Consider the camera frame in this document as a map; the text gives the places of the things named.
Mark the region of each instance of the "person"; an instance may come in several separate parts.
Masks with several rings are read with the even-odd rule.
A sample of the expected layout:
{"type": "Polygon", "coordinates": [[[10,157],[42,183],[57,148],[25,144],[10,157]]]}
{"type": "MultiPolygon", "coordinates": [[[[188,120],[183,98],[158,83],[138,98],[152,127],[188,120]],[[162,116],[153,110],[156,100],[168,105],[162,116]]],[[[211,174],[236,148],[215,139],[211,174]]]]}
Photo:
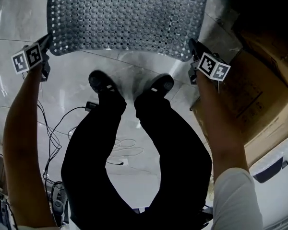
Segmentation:
{"type": "MultiPolygon", "coordinates": [[[[7,188],[18,229],[57,229],[38,165],[36,105],[40,78],[41,66],[28,73],[4,129],[7,188]]],[[[241,134],[210,80],[198,72],[197,82],[214,162],[212,228],[263,229],[241,134]]],[[[160,154],[160,189],[142,214],[136,214],[122,200],[105,169],[126,102],[105,73],[93,71],[89,83],[99,96],[99,106],[76,128],[61,169],[73,222],[82,230],[125,224],[201,229],[199,212],[205,206],[212,162],[194,130],[164,98],[174,85],[172,77],[160,76],[134,102],[136,117],[160,154]]]]}

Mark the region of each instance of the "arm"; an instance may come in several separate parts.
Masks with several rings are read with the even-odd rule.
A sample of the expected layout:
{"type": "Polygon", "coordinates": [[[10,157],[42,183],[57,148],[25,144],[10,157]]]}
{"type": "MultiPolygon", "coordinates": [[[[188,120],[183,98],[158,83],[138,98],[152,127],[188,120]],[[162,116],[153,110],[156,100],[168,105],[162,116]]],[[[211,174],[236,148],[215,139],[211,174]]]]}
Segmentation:
{"type": "Polygon", "coordinates": [[[224,106],[211,81],[197,71],[197,84],[204,111],[204,123],[212,152],[214,180],[229,168],[248,171],[240,130],[224,106]]]}
{"type": "Polygon", "coordinates": [[[8,112],[3,159],[9,200],[20,226],[55,227],[39,171],[37,99],[41,66],[31,70],[8,112]]]}

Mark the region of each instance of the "white t-shirt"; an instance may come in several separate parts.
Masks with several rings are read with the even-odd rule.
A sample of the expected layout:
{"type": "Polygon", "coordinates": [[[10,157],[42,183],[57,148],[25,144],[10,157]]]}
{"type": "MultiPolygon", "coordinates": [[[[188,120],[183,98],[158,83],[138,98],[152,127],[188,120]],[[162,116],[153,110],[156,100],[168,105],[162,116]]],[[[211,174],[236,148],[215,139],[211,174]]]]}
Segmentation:
{"type": "MultiPolygon", "coordinates": [[[[217,178],[214,193],[212,230],[263,229],[254,181],[247,171],[240,168],[226,170],[217,178]]],[[[18,229],[33,228],[19,226],[18,229]]],[[[39,230],[58,230],[58,228],[39,230]]]]}

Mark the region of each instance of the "shoe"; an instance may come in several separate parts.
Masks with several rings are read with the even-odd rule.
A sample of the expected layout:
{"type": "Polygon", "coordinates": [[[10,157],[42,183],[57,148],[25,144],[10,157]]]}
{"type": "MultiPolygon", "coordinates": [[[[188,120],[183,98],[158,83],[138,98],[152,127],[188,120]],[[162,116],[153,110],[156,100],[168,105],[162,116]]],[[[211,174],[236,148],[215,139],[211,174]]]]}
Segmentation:
{"type": "Polygon", "coordinates": [[[104,72],[95,70],[88,77],[91,88],[98,94],[102,92],[119,93],[115,82],[104,72]]]}
{"type": "Polygon", "coordinates": [[[152,91],[164,98],[173,88],[174,80],[169,74],[161,74],[150,82],[150,87],[146,91],[152,91]]]}

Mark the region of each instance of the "person's left arm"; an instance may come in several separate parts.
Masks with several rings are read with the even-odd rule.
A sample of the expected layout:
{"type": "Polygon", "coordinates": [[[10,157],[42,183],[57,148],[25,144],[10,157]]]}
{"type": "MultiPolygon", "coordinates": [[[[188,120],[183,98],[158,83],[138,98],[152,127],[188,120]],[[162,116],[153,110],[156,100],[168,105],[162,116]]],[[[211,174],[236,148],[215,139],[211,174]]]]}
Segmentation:
{"type": "Polygon", "coordinates": [[[3,159],[10,204],[17,225],[55,227],[37,155],[37,99],[42,66],[28,72],[8,112],[3,159]]]}

